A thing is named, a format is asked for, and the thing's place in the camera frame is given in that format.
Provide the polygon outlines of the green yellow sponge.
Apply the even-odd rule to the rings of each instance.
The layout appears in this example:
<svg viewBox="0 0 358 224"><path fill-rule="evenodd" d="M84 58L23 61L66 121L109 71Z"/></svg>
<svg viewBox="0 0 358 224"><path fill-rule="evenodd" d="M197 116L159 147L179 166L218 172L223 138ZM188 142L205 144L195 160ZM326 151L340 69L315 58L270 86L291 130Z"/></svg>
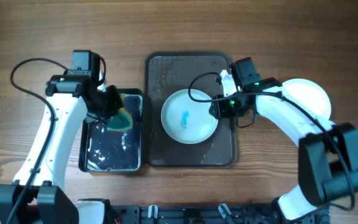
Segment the green yellow sponge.
<svg viewBox="0 0 358 224"><path fill-rule="evenodd" d="M133 128L132 115L125 109L125 96L125 93L120 94L123 106L119 109L118 114L111 117L107 127L108 131L125 132Z"/></svg>

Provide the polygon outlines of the white plate top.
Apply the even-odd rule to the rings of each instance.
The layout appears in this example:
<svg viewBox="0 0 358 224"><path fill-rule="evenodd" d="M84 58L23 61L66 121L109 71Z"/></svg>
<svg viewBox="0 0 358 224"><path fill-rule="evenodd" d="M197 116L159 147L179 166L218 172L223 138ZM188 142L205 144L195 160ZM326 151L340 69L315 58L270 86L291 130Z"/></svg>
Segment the white plate top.
<svg viewBox="0 0 358 224"><path fill-rule="evenodd" d="M165 132L183 144L197 144L215 132L218 120L210 115L211 97L200 90L179 90L162 106L161 122Z"/></svg>

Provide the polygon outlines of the white plate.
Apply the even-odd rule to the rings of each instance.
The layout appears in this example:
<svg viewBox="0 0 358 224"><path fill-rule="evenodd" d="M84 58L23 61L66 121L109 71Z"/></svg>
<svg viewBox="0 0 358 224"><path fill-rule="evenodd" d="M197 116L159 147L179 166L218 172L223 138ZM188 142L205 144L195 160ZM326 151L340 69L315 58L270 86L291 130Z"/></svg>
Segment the white plate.
<svg viewBox="0 0 358 224"><path fill-rule="evenodd" d="M218 120L210 115L211 97L200 90L179 90L162 106L161 122L165 132L183 144L197 144L215 132Z"/></svg>
<svg viewBox="0 0 358 224"><path fill-rule="evenodd" d="M319 117L329 119L331 116L331 102L327 93L316 83L294 78L283 82L283 87L297 102L308 108Z"/></svg>

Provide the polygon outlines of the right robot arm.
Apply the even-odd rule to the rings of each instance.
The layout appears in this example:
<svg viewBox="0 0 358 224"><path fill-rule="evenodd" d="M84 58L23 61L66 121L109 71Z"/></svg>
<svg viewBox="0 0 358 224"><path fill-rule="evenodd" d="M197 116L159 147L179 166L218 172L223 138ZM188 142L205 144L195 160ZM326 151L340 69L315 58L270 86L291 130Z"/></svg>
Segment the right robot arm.
<svg viewBox="0 0 358 224"><path fill-rule="evenodd" d="M261 115L298 147L298 185L276 201L281 219L293 223L358 192L358 130L330 120L331 103L317 84L304 79L263 79L247 57L216 73L223 93L209 112L217 119Z"/></svg>

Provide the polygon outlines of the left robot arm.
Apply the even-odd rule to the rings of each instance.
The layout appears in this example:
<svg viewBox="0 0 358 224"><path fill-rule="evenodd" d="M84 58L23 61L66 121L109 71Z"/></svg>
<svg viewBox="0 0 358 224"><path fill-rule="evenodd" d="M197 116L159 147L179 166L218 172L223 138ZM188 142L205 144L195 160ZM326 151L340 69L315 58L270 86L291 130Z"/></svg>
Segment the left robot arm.
<svg viewBox="0 0 358 224"><path fill-rule="evenodd" d="M107 123L124 106L114 85L104 90L106 64L90 50L75 50L70 68L45 86L40 128L11 184L0 184L1 223L116 223L108 200L73 203L64 193L65 171L83 123Z"/></svg>

